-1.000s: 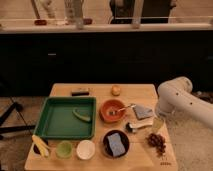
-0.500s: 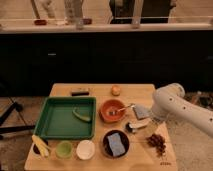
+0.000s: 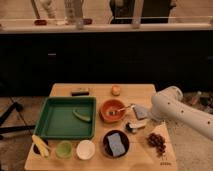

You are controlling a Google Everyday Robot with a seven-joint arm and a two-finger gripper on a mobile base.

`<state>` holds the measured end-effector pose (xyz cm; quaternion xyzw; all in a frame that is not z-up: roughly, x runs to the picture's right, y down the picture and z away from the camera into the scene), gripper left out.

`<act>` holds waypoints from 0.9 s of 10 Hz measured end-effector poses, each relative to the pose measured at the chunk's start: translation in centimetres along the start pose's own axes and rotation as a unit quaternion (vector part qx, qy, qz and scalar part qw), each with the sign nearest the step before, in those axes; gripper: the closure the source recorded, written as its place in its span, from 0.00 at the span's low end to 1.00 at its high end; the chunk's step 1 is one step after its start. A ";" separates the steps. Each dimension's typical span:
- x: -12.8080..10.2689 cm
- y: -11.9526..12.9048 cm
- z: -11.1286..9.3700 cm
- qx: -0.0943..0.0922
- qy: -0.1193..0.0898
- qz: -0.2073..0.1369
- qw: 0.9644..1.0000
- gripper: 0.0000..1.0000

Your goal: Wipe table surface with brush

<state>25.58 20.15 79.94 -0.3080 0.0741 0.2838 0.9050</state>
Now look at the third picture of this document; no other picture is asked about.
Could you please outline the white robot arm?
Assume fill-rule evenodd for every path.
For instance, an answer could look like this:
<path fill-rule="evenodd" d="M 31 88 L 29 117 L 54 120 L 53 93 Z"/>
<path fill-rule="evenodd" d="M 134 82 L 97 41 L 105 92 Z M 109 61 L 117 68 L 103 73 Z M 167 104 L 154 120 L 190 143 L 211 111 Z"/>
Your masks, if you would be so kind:
<path fill-rule="evenodd" d="M 155 120 L 179 120 L 213 141 L 213 115 L 185 105 L 182 99 L 183 93 L 176 86 L 158 91 L 151 97 L 150 115 Z"/>

